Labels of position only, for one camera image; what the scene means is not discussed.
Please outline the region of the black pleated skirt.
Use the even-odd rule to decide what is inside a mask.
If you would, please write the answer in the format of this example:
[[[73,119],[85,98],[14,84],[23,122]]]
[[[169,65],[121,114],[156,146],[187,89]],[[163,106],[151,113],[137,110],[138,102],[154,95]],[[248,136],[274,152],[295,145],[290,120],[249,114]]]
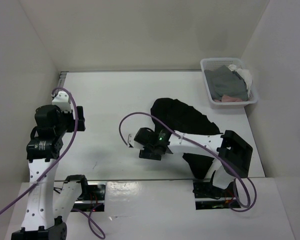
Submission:
[[[153,103],[150,114],[174,131],[194,135],[221,133],[218,126],[209,121],[206,115],[178,99],[158,98]],[[199,180],[206,177],[214,160],[208,156],[191,153],[184,153],[182,158],[189,164],[193,176]]]

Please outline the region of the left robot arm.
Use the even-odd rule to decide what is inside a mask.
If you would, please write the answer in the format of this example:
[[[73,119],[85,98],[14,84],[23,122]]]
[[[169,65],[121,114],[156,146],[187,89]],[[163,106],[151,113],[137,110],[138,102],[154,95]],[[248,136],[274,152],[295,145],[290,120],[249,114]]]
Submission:
[[[66,177],[59,199],[54,202],[54,182],[66,133],[85,131],[84,109],[63,110],[57,105],[44,105],[35,111],[36,126],[26,146],[30,173],[30,190],[21,229],[13,240],[64,240],[67,218],[78,200],[88,197],[90,188],[82,174]]]

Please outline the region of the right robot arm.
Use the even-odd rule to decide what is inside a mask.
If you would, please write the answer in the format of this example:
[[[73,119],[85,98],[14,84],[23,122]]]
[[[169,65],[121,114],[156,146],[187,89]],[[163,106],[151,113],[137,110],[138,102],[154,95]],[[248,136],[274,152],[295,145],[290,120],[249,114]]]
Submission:
[[[160,161],[165,154],[192,154],[220,162],[209,184],[209,192],[221,196],[235,179],[249,174],[253,148],[232,130],[216,135],[197,135],[164,129],[156,133],[143,127],[133,138],[139,157]]]

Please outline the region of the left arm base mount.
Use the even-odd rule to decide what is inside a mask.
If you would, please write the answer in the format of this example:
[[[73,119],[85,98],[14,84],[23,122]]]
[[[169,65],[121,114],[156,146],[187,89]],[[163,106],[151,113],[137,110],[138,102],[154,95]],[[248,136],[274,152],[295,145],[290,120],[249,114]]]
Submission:
[[[104,212],[106,198],[106,182],[89,181],[87,193],[75,201],[73,208],[83,212]]]

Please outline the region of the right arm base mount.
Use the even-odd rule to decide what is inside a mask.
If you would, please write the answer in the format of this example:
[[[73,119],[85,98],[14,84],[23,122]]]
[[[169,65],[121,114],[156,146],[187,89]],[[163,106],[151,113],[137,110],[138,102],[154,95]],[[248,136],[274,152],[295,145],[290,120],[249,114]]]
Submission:
[[[194,180],[192,184],[196,210],[229,209],[230,205],[235,209],[241,208],[234,195],[232,182],[226,189],[215,187],[208,181]]]

